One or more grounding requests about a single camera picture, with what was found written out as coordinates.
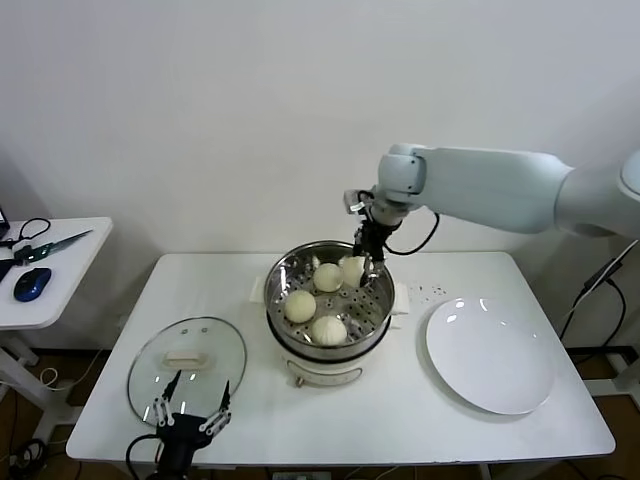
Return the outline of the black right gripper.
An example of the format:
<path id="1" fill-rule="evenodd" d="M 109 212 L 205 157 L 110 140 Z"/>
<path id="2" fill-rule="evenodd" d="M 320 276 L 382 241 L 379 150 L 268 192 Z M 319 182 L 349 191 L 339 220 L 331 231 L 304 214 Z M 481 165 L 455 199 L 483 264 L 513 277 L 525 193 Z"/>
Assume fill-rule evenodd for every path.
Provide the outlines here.
<path id="1" fill-rule="evenodd" d="M 362 218 L 354 234 L 353 257 L 364 257 L 360 286 L 365 287 L 379 279 L 384 270 L 384 245 L 398 229 L 398 225 L 385 225 L 368 217 Z"/>

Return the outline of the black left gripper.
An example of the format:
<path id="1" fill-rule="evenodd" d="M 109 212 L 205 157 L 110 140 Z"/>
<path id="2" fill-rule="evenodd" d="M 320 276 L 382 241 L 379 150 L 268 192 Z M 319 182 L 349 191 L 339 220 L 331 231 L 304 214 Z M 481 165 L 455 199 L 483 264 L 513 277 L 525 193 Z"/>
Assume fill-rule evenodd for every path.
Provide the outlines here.
<path id="1" fill-rule="evenodd" d="M 181 376 L 178 370 L 162 394 L 152 402 L 156 421 L 156 435 L 162 451 L 156 467 L 157 479 L 186 479 L 195 453 L 211 443 L 211 436 L 219 434 L 231 421 L 230 382 L 227 381 L 218 409 L 206 420 L 187 414 L 173 415 L 171 399 Z"/>

